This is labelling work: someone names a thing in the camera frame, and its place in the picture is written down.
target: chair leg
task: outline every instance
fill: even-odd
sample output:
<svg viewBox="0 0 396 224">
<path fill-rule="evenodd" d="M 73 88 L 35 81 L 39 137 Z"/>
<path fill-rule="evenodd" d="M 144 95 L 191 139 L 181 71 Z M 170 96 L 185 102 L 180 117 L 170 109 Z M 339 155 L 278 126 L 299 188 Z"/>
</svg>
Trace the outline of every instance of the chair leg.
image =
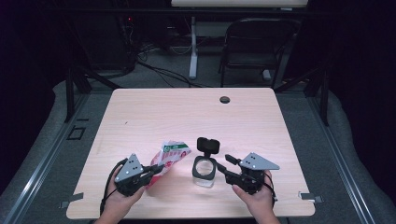
<svg viewBox="0 0 396 224">
<path fill-rule="evenodd" d="M 225 67 L 224 65 L 221 66 L 221 81 L 220 81 L 220 86 L 223 88 L 224 86 L 224 73 L 225 73 Z"/>
<path fill-rule="evenodd" d="M 220 62 L 220 64 L 219 64 L 219 70 L 218 70 L 218 73 L 221 73 L 221 67 L 222 67 L 222 62 Z"/>
<path fill-rule="evenodd" d="M 279 72 L 279 67 L 280 67 L 280 64 L 282 63 L 282 58 L 283 58 L 283 52 L 284 51 L 285 51 L 285 47 L 282 47 L 282 49 L 280 49 L 280 51 L 279 51 L 279 59 L 278 59 L 278 62 L 277 62 L 277 65 L 276 65 L 276 70 L 275 70 L 275 73 L 274 73 L 274 77 L 273 77 L 273 80 L 272 80 L 272 83 L 271 83 L 271 89 L 274 89 L 274 86 L 276 84 L 277 73 Z"/>
</svg>

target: black cable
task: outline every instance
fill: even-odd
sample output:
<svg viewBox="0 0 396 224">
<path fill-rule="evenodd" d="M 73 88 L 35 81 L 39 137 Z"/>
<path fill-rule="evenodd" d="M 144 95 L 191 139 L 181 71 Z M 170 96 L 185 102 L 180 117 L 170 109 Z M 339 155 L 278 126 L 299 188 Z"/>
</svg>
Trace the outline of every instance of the black cable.
<svg viewBox="0 0 396 224">
<path fill-rule="evenodd" d="M 142 46 L 139 50 L 139 53 L 137 54 L 137 57 L 143 61 L 146 62 L 148 60 L 148 53 L 151 50 L 156 49 L 156 47 L 153 44 L 146 44 L 145 46 Z"/>
<path fill-rule="evenodd" d="M 134 69 L 133 68 L 125 68 L 123 69 L 122 72 L 116 73 L 116 74 L 111 74 L 111 75 L 100 75 L 101 77 L 105 77 L 106 79 L 112 79 L 116 77 L 125 77 L 129 73 L 131 73 Z"/>
<path fill-rule="evenodd" d="M 171 87 L 174 87 L 174 86 L 172 86 L 170 83 L 168 83 L 168 82 L 162 77 L 162 75 L 167 76 L 167 77 L 171 77 L 171 78 L 174 78 L 174 79 L 177 79 L 177 80 L 179 80 L 179 81 L 181 81 L 181 82 L 184 82 L 184 83 L 186 83 L 186 84 L 189 85 L 189 88 L 191 88 L 191 87 L 199 87 L 199 88 L 208 87 L 208 88 L 213 88 L 213 87 L 211 87 L 211 86 L 207 86 L 207 85 L 204 85 L 204 84 L 199 84 L 199 83 L 190 82 L 186 77 L 183 77 L 181 74 L 176 73 L 176 72 L 172 72 L 172 71 L 167 70 L 167 69 L 164 69 L 164 68 L 154 67 L 154 66 L 151 66 L 151 65 L 149 65 L 149 64 L 142 63 L 142 62 L 137 62 L 137 63 L 140 64 L 140 65 L 142 65 L 142 66 L 144 66 L 144 67 L 146 67 L 146 68 L 148 68 L 148 69 L 150 69 L 150 70 L 152 70 L 152 71 L 154 71 L 154 72 L 156 72 L 156 73 L 163 79 L 163 81 L 165 81 L 165 82 L 166 82 L 169 86 L 171 86 Z"/>
<path fill-rule="evenodd" d="M 108 186 L 110 185 L 111 177 L 114 175 L 114 172 L 117 170 L 117 168 L 119 168 L 119 166 L 125 164 L 125 162 L 127 162 L 127 161 L 128 161 L 128 159 L 124 159 L 124 160 L 122 160 L 122 161 L 119 161 L 119 162 L 117 163 L 117 165 L 114 166 L 113 170 L 110 172 L 110 175 L 108 175 L 108 179 L 107 179 L 106 187 L 105 187 L 105 193 L 104 193 L 103 199 L 102 199 L 102 201 L 101 201 L 101 203 L 100 203 L 100 211 L 99 211 L 99 214 L 100 214 L 100 215 L 102 215 L 103 211 L 105 210 L 105 205 L 106 205 L 106 200 L 107 200 L 107 198 L 110 197 L 110 195 L 111 195 L 112 193 L 114 193 L 114 191 L 117 190 L 117 189 L 113 190 L 113 192 L 111 192 L 111 193 L 107 196 L 107 189 L 108 189 Z"/>
<path fill-rule="evenodd" d="M 166 81 L 166 79 L 165 79 L 163 76 L 161 76 L 161 74 L 160 74 L 158 71 L 155 71 L 155 72 L 157 73 L 158 76 L 160 76 L 160 78 L 161 78 L 166 84 L 168 84 L 168 86 L 174 88 L 174 86 L 173 86 L 172 84 L 170 84 L 168 81 Z"/>
<path fill-rule="evenodd" d="M 261 182 L 261 181 L 259 181 L 258 179 L 254 178 L 251 175 L 246 175 L 246 177 L 251 178 L 252 180 L 261 183 L 263 186 L 265 186 L 269 190 L 271 190 L 271 194 L 272 194 L 272 198 L 273 198 L 273 207 L 274 207 L 275 202 L 277 202 L 276 193 L 275 193 L 275 190 L 274 190 L 274 182 L 272 181 L 272 178 L 268 174 L 266 174 L 266 173 L 264 173 L 264 174 L 268 177 L 268 179 L 270 179 L 271 186 L 268 185 L 267 183 L 265 183 L 265 178 L 264 178 L 264 182 Z"/>
</svg>

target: hand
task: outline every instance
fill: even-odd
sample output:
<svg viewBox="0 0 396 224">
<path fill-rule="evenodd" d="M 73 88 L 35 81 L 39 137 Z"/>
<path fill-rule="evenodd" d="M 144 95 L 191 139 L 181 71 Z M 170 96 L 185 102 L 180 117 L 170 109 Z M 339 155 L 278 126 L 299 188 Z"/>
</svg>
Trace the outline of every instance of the hand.
<svg viewBox="0 0 396 224">
<path fill-rule="evenodd" d="M 271 172 L 264 171 L 271 177 Z M 265 183 L 271 186 L 271 180 L 268 176 L 265 177 Z M 244 192 L 237 185 L 233 185 L 233 192 L 247 205 L 248 211 L 256 218 L 259 224 L 278 224 L 279 220 L 273 211 L 272 192 L 267 187 L 262 186 L 262 189 L 250 195 Z"/>
<path fill-rule="evenodd" d="M 107 189 L 107 196 L 116 189 L 114 179 L 119 173 L 120 168 L 116 169 L 113 176 L 111 176 L 110 183 Z M 105 210 L 102 215 L 95 221 L 95 224 L 100 223 L 119 223 L 128 214 L 132 205 L 134 205 L 143 195 L 145 187 L 140 188 L 134 195 L 126 197 L 118 191 L 114 191 L 106 200 Z"/>
</svg>

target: dark background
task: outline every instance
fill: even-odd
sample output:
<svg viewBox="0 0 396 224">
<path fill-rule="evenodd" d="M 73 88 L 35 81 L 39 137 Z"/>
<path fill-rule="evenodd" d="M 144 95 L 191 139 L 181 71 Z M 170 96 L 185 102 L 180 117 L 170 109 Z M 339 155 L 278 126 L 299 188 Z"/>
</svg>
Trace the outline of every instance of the dark background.
<svg viewBox="0 0 396 224">
<path fill-rule="evenodd" d="M 169 1 L 150 3 L 166 7 Z M 65 79 L 70 66 L 79 63 L 91 67 L 103 61 L 102 66 L 108 63 L 128 67 L 131 62 L 128 50 L 123 48 L 122 34 L 115 34 L 117 20 L 92 22 L 84 28 L 74 20 L 66 23 L 60 15 L 43 13 L 37 6 L 45 4 L 53 7 L 50 1 L 25 0 L 12 1 L 12 4 L 2 1 L 0 6 L 2 192 L 49 115 L 55 97 L 52 88 Z M 105 0 L 97 4 L 112 6 Z M 301 76 L 323 62 L 329 52 L 336 52 L 330 70 L 330 89 L 343 105 L 361 161 L 394 203 L 395 5 L 392 1 L 311 1 L 310 11 L 342 12 L 345 17 L 341 21 L 304 21 L 285 71 L 285 77 Z M 144 21 L 147 22 L 142 26 L 147 29 L 145 34 L 164 30 L 164 20 Z M 155 36 L 151 36 L 153 41 L 160 45 L 166 42 L 166 35 L 157 39 Z M 89 38 L 101 44 L 84 44 Z M 98 50 L 93 54 L 96 58 L 89 53 L 95 49 Z M 103 55 L 100 50 L 110 49 L 120 56 L 117 59 L 100 57 Z"/>
</svg>

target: finger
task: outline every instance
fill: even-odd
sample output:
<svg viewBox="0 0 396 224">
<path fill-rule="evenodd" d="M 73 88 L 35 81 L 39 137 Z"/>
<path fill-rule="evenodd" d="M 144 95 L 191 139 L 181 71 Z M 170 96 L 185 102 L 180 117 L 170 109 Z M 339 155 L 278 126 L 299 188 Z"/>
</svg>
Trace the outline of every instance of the finger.
<svg viewBox="0 0 396 224">
<path fill-rule="evenodd" d="M 132 195 L 131 198 L 131 203 L 136 203 L 139 201 L 139 199 L 142 197 L 143 193 L 145 192 L 145 187 L 141 187 L 137 192 Z"/>
<path fill-rule="evenodd" d="M 270 179 L 270 178 L 272 178 L 271 172 L 270 172 L 269 170 L 264 170 L 264 173 L 266 174 L 266 176 L 265 176 L 265 178 L 264 178 L 265 184 L 271 185 L 271 184 L 272 184 L 272 183 L 271 183 L 271 179 Z"/>
<path fill-rule="evenodd" d="M 121 168 L 122 168 L 122 165 L 117 167 L 117 169 L 113 173 L 113 176 L 111 176 L 111 180 L 110 180 L 110 183 L 108 184 L 108 189 L 107 189 L 108 194 L 113 192 L 114 189 L 116 189 L 115 180 L 116 180 L 116 176 L 119 173 Z"/>
<path fill-rule="evenodd" d="M 248 202 L 248 198 L 250 195 L 246 194 L 244 190 L 242 190 L 241 188 L 239 188 L 239 186 L 237 185 L 232 185 L 233 188 L 233 192 L 235 192 L 235 194 L 244 202 L 247 203 Z"/>
</svg>

